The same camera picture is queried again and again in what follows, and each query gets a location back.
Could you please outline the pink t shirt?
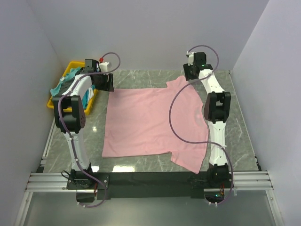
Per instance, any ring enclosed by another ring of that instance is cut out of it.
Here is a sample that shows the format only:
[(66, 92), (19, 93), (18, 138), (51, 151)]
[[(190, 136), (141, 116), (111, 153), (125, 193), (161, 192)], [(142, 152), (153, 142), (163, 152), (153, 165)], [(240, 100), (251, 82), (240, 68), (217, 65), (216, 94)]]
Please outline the pink t shirt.
[(183, 76), (165, 88), (116, 89), (109, 95), (102, 156), (171, 153), (172, 162), (198, 173), (208, 140), (202, 107)]

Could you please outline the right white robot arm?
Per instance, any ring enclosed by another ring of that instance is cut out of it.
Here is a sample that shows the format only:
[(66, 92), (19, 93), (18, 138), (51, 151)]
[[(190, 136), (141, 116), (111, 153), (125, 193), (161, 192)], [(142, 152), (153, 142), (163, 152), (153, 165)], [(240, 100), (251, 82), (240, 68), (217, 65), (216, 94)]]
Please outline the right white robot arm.
[(229, 174), (225, 149), (225, 127), (230, 114), (231, 94), (219, 84), (211, 65), (206, 63), (204, 52), (187, 52), (188, 62), (183, 65), (186, 80), (199, 79), (207, 93), (203, 116), (207, 121), (210, 133), (210, 174), (207, 184), (217, 188), (222, 182), (222, 175)]

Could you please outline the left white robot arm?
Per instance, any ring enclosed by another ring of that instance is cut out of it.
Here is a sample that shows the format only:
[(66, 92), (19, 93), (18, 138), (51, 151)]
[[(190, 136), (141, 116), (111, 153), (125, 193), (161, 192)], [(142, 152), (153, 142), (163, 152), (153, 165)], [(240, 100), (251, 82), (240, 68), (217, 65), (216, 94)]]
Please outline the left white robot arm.
[(99, 60), (85, 59), (84, 62), (70, 62), (57, 87), (51, 91), (55, 125), (65, 136), (71, 154), (71, 174), (83, 172), (77, 183), (83, 189), (93, 186), (91, 163), (84, 147), (82, 130), (86, 114), (90, 112), (95, 92), (113, 92), (111, 64)]

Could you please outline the white t shirt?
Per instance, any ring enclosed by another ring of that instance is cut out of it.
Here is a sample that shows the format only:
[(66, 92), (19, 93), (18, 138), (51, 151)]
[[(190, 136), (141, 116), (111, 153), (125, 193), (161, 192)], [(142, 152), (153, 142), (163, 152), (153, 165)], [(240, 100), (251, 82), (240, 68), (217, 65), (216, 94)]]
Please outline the white t shirt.
[(89, 95), (94, 95), (94, 89), (92, 87), (90, 87), (87, 92)]

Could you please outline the teal t shirt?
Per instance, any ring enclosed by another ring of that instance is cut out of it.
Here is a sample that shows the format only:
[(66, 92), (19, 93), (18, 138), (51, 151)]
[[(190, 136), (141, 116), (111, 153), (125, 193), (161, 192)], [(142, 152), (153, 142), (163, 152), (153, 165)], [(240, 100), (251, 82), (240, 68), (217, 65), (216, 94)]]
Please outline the teal t shirt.
[(82, 104), (85, 109), (87, 108), (90, 99), (92, 99), (94, 97), (94, 95), (89, 95), (87, 91), (85, 92), (85, 94), (82, 98)]

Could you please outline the light green t shirt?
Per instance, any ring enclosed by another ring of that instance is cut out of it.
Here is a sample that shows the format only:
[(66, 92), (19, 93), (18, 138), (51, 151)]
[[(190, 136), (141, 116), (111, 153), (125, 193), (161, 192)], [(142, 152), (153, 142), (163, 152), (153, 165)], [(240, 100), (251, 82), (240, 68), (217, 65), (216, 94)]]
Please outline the light green t shirt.
[(62, 95), (64, 92), (66, 92), (67, 90), (63, 90), (63, 91), (60, 90), (61, 83), (65, 80), (75, 79), (75, 76), (79, 74), (81, 69), (82, 69), (81, 67), (72, 68), (70, 69), (69, 73), (61, 77), (58, 85), (50, 90), (51, 97), (54, 97), (56, 95)]

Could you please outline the grey t shirt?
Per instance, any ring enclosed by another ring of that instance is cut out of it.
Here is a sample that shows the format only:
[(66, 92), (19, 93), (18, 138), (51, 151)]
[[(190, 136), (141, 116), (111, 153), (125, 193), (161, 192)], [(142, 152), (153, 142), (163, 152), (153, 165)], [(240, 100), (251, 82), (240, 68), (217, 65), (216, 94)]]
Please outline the grey t shirt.
[(74, 79), (70, 79), (70, 80), (65, 80), (61, 83), (61, 87), (60, 90), (67, 90), (73, 83)]

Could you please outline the black base bar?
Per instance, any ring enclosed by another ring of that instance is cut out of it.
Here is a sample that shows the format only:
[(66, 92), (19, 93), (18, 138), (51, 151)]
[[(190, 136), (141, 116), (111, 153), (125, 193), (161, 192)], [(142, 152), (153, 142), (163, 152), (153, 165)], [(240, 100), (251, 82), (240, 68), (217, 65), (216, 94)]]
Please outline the black base bar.
[(116, 198), (190, 197), (221, 202), (224, 190), (233, 188), (233, 174), (223, 170), (192, 172), (111, 172), (91, 177), (72, 170), (65, 176), (67, 190), (77, 192), (77, 201)]

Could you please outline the aluminium rail frame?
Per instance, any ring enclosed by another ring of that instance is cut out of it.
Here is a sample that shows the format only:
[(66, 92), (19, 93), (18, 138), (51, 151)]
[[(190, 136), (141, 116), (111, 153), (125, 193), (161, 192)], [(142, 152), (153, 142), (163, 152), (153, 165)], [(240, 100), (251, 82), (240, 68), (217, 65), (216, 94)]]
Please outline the aluminium rail frame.
[[(171, 154), (103, 158), (106, 109), (87, 116), (83, 138), (94, 172), (189, 172), (171, 161)], [(71, 156), (60, 129), (52, 126), (45, 147), (44, 170), (31, 173), (18, 225), (28, 226), (282, 226), (273, 185), (259, 169), (241, 111), (232, 108), (226, 122), (226, 151), (234, 169), (234, 188), (220, 205), (190, 197), (116, 198), (98, 200), (97, 207), (77, 204), (67, 190), (63, 170)]]

